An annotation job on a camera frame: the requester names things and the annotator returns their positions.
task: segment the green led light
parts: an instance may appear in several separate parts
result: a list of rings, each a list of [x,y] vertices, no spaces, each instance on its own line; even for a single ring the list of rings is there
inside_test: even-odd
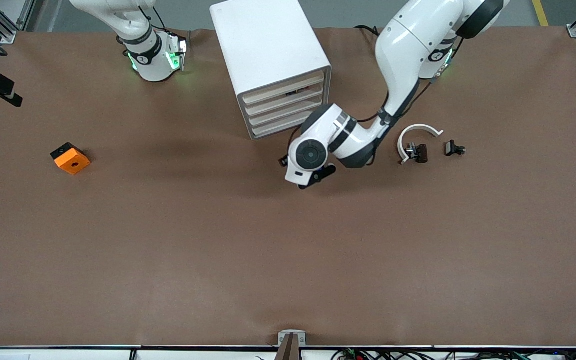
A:
[[[130,52],[128,53],[128,59],[130,59],[130,63],[132,63],[132,69],[137,71],[137,65],[135,65],[135,60],[133,60],[132,55],[130,55]]]
[[[454,52],[455,52],[454,48],[451,48],[450,51],[448,51],[448,56],[446,56],[446,61],[444,62],[444,64],[450,63],[450,59],[453,58]]]
[[[170,68],[172,68],[173,70],[177,70],[179,69],[179,57],[177,55],[175,55],[174,53],[171,54],[169,52],[166,51],[166,58],[168,59],[168,62],[170,63]]]

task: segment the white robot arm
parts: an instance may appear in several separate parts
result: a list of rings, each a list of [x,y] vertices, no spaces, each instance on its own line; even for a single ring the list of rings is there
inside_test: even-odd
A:
[[[285,179],[300,189],[320,182],[334,173],[334,168],[325,166],[329,152],[347,168],[366,166],[412,101],[425,64],[438,69],[432,64],[439,58],[437,51],[445,51],[446,43],[454,43],[456,35],[471,39],[487,30],[509,2],[410,0],[377,39],[375,56],[389,97],[375,121],[366,129],[337,105],[320,106],[288,148]]]
[[[166,80],[183,68],[186,39],[167,30],[154,29],[142,10],[156,0],[70,0],[74,7],[112,28],[128,49],[132,67],[149,82]]]

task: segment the brown table surface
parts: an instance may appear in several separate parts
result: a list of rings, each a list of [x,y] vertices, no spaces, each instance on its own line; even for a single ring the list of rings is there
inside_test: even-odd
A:
[[[316,31],[331,101],[386,86],[374,39]],[[576,40],[562,27],[466,41],[374,166],[307,191],[249,139],[213,31],[187,72],[141,80],[112,33],[21,33],[0,72],[0,345],[576,345]],[[398,132],[445,130],[428,164]],[[444,143],[466,146],[442,155]],[[93,163],[71,176],[50,152]]]

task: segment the yellow floor stripe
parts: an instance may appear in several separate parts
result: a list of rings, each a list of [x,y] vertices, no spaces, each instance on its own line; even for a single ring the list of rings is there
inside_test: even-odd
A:
[[[537,13],[539,25],[542,27],[548,27],[548,19],[546,18],[546,12],[544,12],[544,7],[542,6],[542,0],[532,0],[532,6],[534,7],[534,12]]]

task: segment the orange cube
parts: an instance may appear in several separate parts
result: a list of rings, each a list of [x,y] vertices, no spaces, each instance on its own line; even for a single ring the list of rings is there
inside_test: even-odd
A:
[[[90,165],[89,158],[69,142],[66,142],[62,147],[51,152],[50,156],[61,170],[71,175],[77,174]]]

